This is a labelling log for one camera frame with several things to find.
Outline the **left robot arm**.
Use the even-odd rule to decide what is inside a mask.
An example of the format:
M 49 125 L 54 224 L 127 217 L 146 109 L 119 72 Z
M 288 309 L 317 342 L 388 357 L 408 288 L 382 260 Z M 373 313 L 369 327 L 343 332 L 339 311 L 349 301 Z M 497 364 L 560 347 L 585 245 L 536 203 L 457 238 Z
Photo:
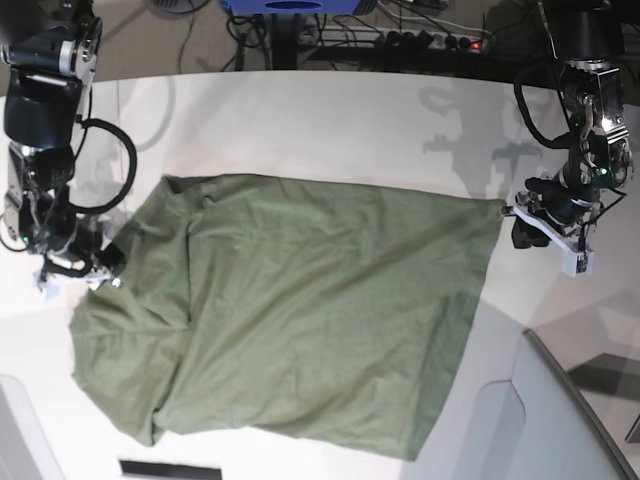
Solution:
M 525 126 L 543 146 L 566 150 L 569 157 L 550 180 L 526 183 L 526 209 L 550 223 L 559 235 L 587 248 L 587 235 L 605 208 L 604 190 L 620 193 L 633 172 L 629 130 L 625 123 L 622 74 L 614 60 L 625 53 L 622 27 L 639 23 L 636 1 L 541 1 L 540 18 L 550 54 L 523 67 L 514 94 Z M 554 139 L 541 134 L 530 115 L 523 83 L 546 68 L 554 79 L 567 133 Z

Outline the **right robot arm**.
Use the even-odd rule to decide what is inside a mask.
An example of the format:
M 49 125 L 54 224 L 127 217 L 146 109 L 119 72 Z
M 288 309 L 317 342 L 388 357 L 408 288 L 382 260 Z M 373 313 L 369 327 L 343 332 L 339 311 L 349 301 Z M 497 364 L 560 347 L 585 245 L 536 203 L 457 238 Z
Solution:
M 8 187 L 1 219 L 11 240 L 42 257 L 43 278 L 111 274 L 125 259 L 118 247 L 104 245 L 96 225 L 127 196 L 138 165 L 130 137 L 90 115 L 102 32 L 90 1 L 1 4 L 1 59 L 10 70 L 4 106 Z M 80 153 L 72 142 L 91 129 L 121 142 L 129 169 L 113 199 L 80 206 L 70 200 Z

